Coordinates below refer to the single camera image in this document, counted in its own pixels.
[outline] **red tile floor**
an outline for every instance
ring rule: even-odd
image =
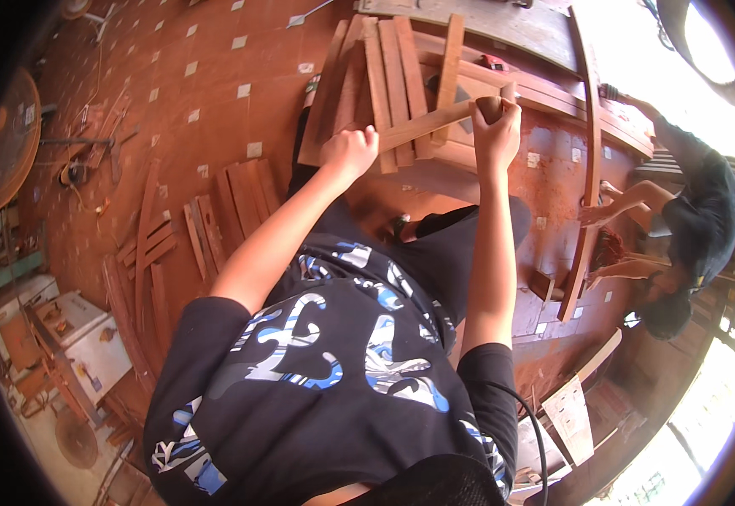
[[[269,159],[277,183],[287,186],[303,88],[312,76],[301,74],[299,66],[311,63],[314,72],[319,71],[337,22],[353,14],[352,2],[343,0],[309,16],[302,26],[285,28],[291,15],[318,3],[206,0],[188,5],[187,0],[129,0],[111,19],[100,46],[93,42],[95,29],[86,19],[66,21],[51,33],[38,90],[42,103],[57,103],[58,111],[43,136],[66,136],[66,126],[85,104],[111,103],[126,85],[132,103],[121,129],[140,124],[139,135],[122,147],[124,173],[119,185],[111,184],[110,166],[104,160],[80,187],[84,207],[43,165],[53,160],[55,151],[39,149],[37,165],[19,193],[19,205],[29,230],[35,229],[38,219],[46,220],[51,272],[62,290],[80,289],[85,298],[108,308],[101,258],[117,251],[116,239],[128,231],[129,218],[139,208],[146,166],[158,158],[162,170],[153,212],[169,209],[180,237],[178,247],[161,258],[173,322],[187,302],[208,292],[209,283],[203,283],[194,268],[181,209],[191,197],[210,192],[217,171],[246,159],[249,143],[262,143],[263,157]],[[103,15],[109,5],[109,0],[96,0],[89,10]],[[232,49],[240,37],[246,37],[245,43]],[[239,98],[245,84],[250,91]],[[198,119],[188,122],[191,115]],[[583,353],[612,334],[630,293],[625,283],[604,281],[580,300],[579,317],[562,324],[556,321],[556,303],[543,304],[528,291],[526,280],[534,268],[558,278],[570,268],[586,141],[580,127],[559,126],[551,116],[526,110],[521,146],[510,168],[511,192],[530,206],[534,224],[517,253],[520,291],[514,357],[520,391],[530,393],[534,384],[538,396],[544,397],[563,382],[560,372],[569,371]],[[602,176],[615,186],[625,186],[628,171],[638,161],[619,147],[608,147],[611,159],[602,159]],[[573,148],[581,151],[579,163],[571,161]],[[529,152],[539,154],[536,167],[527,165]],[[210,167],[208,178],[197,170],[202,165]],[[89,209],[105,197],[110,205],[98,218]],[[421,218],[464,205],[376,177],[360,181],[348,198],[369,231],[399,210]],[[625,218],[618,220],[614,228],[628,243],[632,225]],[[605,301],[609,291],[611,299]],[[537,334],[540,323],[546,327]]]

